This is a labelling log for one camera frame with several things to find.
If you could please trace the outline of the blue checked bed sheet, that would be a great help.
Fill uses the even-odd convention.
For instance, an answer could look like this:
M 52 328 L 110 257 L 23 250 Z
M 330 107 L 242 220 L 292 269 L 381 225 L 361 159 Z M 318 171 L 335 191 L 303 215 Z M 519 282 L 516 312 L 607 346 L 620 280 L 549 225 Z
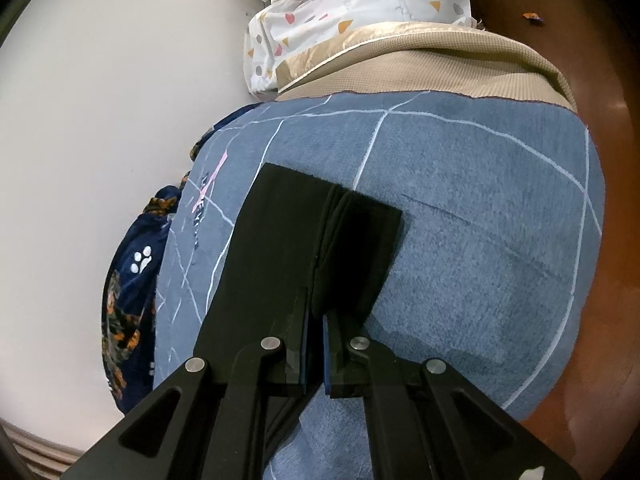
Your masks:
M 552 389 L 598 258 L 597 153 L 564 108 L 435 92 L 262 105 L 215 128 L 158 276 L 158 379 L 193 349 L 263 162 L 351 184 L 408 214 L 373 310 L 376 338 L 405 358 L 435 351 L 514 416 Z

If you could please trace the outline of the beige mattress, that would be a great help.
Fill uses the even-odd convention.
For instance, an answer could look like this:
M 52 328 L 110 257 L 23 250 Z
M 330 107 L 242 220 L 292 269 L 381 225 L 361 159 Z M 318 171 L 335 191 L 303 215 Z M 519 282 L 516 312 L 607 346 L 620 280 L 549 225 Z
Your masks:
M 289 56 L 276 75 L 280 101 L 341 92 L 440 91 L 577 110 L 565 76 L 536 50 L 458 25 L 362 26 Z

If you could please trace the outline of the beige striped curtain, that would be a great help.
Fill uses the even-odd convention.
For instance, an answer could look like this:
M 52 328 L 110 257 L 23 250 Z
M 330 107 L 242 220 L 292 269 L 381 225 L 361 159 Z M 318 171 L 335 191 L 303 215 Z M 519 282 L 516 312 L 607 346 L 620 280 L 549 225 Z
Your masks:
M 1 422 L 2 479 L 59 479 L 81 455 L 74 448 Z

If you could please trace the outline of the white patterned cloth pile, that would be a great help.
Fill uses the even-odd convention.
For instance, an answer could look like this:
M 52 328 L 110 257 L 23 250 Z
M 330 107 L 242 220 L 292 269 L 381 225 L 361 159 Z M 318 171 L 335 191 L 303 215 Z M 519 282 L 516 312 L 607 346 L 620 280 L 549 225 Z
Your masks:
M 474 27 L 470 0 L 260 0 L 248 22 L 243 70 L 254 96 L 276 92 L 277 68 L 288 58 L 361 27 L 429 22 Z

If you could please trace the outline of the navy dog print blanket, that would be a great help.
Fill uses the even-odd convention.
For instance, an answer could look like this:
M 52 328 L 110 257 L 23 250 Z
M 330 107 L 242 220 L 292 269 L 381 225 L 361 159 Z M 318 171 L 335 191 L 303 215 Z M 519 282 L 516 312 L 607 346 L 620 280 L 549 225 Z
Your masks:
M 101 300 L 102 363 L 122 414 L 152 391 L 157 275 L 185 186 L 164 186 L 150 198 L 107 270 Z

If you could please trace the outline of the black pants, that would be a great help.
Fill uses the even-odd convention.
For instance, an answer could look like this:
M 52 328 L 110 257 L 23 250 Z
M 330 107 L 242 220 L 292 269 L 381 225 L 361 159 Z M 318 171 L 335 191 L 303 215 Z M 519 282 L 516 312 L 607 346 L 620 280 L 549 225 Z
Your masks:
M 323 326 L 360 330 L 385 282 L 399 209 L 344 186 L 267 164 L 235 221 L 227 258 L 194 352 L 226 387 L 209 445 L 217 468 L 245 457 L 260 411 L 270 437 L 292 425 L 324 378 Z M 265 352 L 278 312 L 307 289 L 305 393 L 273 380 L 280 353 Z

